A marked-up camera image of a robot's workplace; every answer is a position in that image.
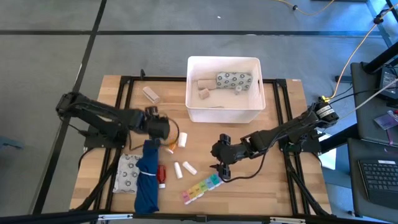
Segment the blue cloth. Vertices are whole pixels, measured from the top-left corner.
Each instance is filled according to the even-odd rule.
[[[134,202],[137,214],[150,214],[159,211],[157,206],[158,183],[156,179],[157,166],[159,164],[159,146],[160,140],[158,139],[145,140],[142,158],[138,160],[136,165],[140,170],[137,179],[137,197]]]

